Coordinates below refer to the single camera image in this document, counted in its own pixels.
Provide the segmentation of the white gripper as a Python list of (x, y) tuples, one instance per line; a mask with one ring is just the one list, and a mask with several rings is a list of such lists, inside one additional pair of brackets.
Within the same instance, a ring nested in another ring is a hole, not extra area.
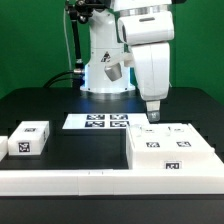
[(134, 72), (142, 99), (146, 102), (150, 122), (160, 120), (160, 102), (169, 89), (170, 47), (155, 43), (131, 47)]

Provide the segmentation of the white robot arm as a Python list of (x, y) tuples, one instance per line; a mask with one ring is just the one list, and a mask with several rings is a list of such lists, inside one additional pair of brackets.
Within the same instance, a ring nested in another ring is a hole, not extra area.
[(91, 56), (81, 91), (98, 99), (138, 91), (151, 122), (168, 95), (169, 41), (174, 38), (171, 0), (79, 0), (90, 24)]

